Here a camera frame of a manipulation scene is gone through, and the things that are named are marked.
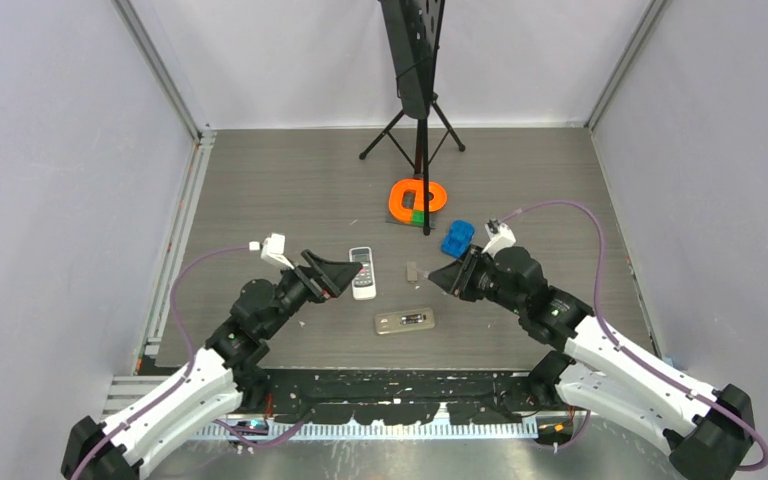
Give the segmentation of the white air conditioner remote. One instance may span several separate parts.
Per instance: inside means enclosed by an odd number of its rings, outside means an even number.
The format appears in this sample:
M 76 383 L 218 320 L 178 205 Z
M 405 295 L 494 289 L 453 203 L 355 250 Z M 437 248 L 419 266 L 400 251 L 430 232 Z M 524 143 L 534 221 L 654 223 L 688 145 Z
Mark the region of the white air conditioner remote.
M 377 296 L 372 249 L 368 246 L 349 250 L 349 260 L 361 264 L 361 269 L 352 281 L 352 295 L 355 300 L 372 300 Z

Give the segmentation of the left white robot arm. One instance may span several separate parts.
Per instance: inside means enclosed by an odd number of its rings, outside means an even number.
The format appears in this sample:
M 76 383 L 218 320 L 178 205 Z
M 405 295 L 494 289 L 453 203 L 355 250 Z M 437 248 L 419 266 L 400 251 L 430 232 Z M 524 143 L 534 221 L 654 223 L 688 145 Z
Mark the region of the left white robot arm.
M 191 435 L 239 410 L 258 412 L 269 392 L 259 367 L 270 340 L 307 303 L 350 289 L 360 262 L 329 261 L 309 250 L 283 264 L 276 282 L 244 284 L 229 317 L 187 363 L 128 407 L 70 430 L 60 471 L 66 479 L 147 479 Z

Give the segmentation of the beige battery cover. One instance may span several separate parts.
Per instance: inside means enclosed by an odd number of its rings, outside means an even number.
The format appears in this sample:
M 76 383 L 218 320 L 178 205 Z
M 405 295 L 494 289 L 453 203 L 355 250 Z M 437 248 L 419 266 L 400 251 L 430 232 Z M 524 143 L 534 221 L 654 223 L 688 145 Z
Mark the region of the beige battery cover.
M 406 280 L 411 284 L 418 282 L 419 273 L 415 262 L 406 263 Z

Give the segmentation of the beige remote control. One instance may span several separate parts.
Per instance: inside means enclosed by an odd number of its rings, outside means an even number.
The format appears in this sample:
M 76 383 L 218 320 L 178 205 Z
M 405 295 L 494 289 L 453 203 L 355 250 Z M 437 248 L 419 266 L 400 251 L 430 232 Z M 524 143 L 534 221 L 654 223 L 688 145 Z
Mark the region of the beige remote control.
M 435 315 L 430 308 L 415 308 L 377 314 L 373 320 L 373 328 L 378 335 L 430 330 L 435 326 Z

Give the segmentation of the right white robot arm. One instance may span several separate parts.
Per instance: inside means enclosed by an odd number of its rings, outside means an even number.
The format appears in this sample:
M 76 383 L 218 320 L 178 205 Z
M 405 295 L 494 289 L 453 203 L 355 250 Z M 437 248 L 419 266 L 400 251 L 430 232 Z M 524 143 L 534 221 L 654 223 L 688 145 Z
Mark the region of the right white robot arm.
M 532 339 L 551 347 L 530 374 L 540 408 L 595 412 L 647 440 L 686 479 L 730 479 L 752 448 L 753 406 L 743 389 L 694 379 L 601 325 L 591 306 L 549 284 L 526 249 L 490 255 L 471 246 L 428 278 L 458 299 L 516 314 Z

